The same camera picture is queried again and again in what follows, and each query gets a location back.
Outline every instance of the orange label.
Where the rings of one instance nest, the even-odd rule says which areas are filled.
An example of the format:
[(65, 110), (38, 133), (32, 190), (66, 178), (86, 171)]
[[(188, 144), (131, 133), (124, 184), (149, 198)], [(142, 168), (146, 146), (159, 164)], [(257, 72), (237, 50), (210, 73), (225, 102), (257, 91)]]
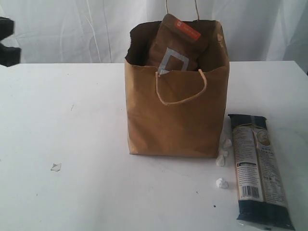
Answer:
[(194, 40), (197, 40), (201, 36), (198, 31), (192, 29), (189, 25), (180, 20), (175, 21), (175, 26)]

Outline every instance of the barcode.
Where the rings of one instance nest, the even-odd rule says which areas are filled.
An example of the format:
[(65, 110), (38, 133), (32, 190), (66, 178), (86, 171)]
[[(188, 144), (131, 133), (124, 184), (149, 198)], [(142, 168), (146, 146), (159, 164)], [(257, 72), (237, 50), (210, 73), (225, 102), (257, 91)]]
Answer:
[(252, 196), (260, 198), (259, 189), (254, 186), (242, 186), (242, 197)]

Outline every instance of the white table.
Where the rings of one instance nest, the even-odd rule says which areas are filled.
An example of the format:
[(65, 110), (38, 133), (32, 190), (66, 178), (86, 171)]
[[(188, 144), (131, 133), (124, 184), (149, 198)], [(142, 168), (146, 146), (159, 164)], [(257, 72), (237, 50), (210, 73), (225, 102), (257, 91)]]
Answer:
[[(226, 113), (268, 119), (298, 231), (308, 227), (307, 98), (294, 62), (231, 63)], [(0, 160), (2, 231), (256, 230), (236, 222), (232, 156), (218, 167), (128, 154), (123, 64), (0, 67)]]

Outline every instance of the white curtain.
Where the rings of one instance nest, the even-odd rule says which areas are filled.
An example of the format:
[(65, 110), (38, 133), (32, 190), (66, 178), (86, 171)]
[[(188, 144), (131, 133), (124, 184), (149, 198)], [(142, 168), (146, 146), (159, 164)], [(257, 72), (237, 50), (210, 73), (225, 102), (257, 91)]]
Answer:
[[(231, 61), (295, 60), (308, 71), (308, 0), (197, 0), (201, 19), (218, 20)], [(195, 20), (193, 0), (168, 0), (169, 12)], [(162, 20), (165, 0), (0, 0), (16, 22), (3, 42), (24, 63), (118, 63), (137, 24)]]

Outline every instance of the paper bag handle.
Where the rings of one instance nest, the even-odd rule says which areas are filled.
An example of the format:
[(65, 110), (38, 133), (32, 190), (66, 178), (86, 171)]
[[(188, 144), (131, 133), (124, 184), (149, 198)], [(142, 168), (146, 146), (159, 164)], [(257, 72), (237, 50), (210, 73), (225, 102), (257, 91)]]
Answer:
[(188, 102), (188, 101), (190, 101), (190, 100), (193, 100), (193, 99), (199, 97), (201, 94), (203, 94), (203, 93), (206, 91), (206, 88), (207, 88), (207, 80), (206, 80), (206, 77), (205, 77), (203, 71), (202, 71), (201, 69), (199, 69), (198, 71), (199, 71), (199, 73), (200, 73), (200, 75), (201, 75), (201, 77), (202, 77), (202, 79), (203, 79), (203, 82), (204, 82), (204, 87), (203, 87), (203, 89), (202, 89), (199, 93), (197, 93), (197, 94), (195, 94), (195, 95), (193, 95), (193, 96), (191, 96), (191, 97), (188, 97), (188, 98), (186, 98), (186, 99), (184, 99), (184, 100), (180, 100), (180, 101), (176, 101), (176, 102), (169, 102), (169, 103), (166, 102), (166, 101), (164, 101), (164, 100), (162, 99), (160, 93), (159, 93), (159, 90), (158, 90), (158, 78), (160, 78), (160, 75), (159, 75), (158, 72), (156, 71), (156, 73), (155, 73), (155, 77), (156, 77), (156, 93), (157, 93), (157, 96), (158, 96), (160, 102), (162, 102), (162, 104), (165, 105), (165, 106), (177, 105), (177, 104), (186, 103), (186, 102)]
[[(199, 16), (199, 11), (198, 11), (198, 7), (197, 7), (197, 0), (194, 0), (194, 6), (196, 8), (197, 20), (199, 21), (200, 20), (200, 16)], [(167, 13), (169, 13), (169, 10), (168, 10), (168, 0), (166, 0), (166, 11), (167, 11)]]

